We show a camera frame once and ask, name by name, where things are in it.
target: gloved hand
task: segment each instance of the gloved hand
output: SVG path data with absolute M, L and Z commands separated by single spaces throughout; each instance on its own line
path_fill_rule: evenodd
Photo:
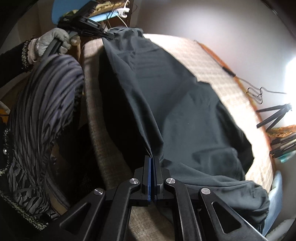
M 63 29 L 54 28 L 36 40 L 35 55 L 37 57 L 41 57 L 54 38 L 63 41 L 63 44 L 59 49 L 59 53 L 65 54 L 71 48 L 68 33 Z
M 63 41 L 63 44 L 59 49 L 59 53 L 62 54 L 65 54 L 71 48 L 71 45 L 77 46 L 81 42 L 78 35 L 69 39 L 69 35 L 65 30 L 61 28 L 54 28 L 43 34 L 40 38 L 31 40 L 28 47 L 28 63 L 35 63 L 37 58 L 44 54 L 45 50 L 54 38 L 58 38 Z

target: striped gray fabric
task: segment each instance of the striped gray fabric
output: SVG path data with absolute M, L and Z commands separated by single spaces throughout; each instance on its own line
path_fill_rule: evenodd
M 7 127 L 14 136 L 14 157 L 8 172 L 14 200 L 37 218 L 57 214 L 50 206 L 44 178 L 51 150 L 71 123 L 83 88 L 83 71 L 69 55 L 52 55 L 32 71 L 11 110 Z

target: orange patterned fabric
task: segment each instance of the orange patterned fabric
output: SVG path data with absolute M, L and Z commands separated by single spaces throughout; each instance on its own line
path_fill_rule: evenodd
M 277 138 L 277 137 L 283 138 L 294 132 L 296 132 L 296 125 L 272 128 L 267 132 L 267 134 L 270 138 Z

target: dark green cloth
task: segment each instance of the dark green cloth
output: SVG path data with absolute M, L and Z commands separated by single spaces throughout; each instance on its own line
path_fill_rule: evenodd
M 99 64 L 104 118 L 131 169 L 144 155 L 157 157 L 173 178 L 197 191 L 210 186 L 260 230 L 267 192 L 244 180 L 252 147 L 214 90 L 141 29 L 111 31 L 115 39 L 103 39 Z

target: black sleeve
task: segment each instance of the black sleeve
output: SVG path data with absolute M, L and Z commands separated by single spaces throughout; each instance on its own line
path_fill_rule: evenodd
M 0 88 L 23 72 L 31 70 L 28 63 L 28 46 L 30 41 L 21 43 L 0 55 Z

